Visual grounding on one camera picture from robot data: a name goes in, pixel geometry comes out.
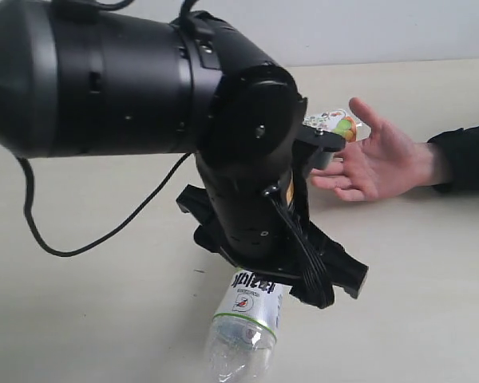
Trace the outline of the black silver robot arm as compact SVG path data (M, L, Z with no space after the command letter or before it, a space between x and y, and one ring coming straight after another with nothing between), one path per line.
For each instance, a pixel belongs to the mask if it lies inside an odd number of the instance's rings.
M357 298L368 268L311 222L307 177L345 140L306 125L292 75L193 2L169 23L127 2L0 1L0 145L34 158L177 153L202 186L177 197L197 245L320 309Z

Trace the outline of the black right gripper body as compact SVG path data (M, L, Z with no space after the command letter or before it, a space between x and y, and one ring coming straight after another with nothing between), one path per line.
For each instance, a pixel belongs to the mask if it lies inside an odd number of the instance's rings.
M332 281L311 242L308 210L293 171L278 180L238 180L199 171L212 217L199 223L196 244L275 282L287 284L300 301L318 307L335 301Z

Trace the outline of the person's open hand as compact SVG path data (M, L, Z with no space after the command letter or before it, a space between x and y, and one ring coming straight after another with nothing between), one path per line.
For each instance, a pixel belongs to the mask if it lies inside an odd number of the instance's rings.
M413 141L357 97L350 99L349 107L370 128L370 135L347 144L326 169L313 170L313 186L343 201L373 202L452 180L437 145Z

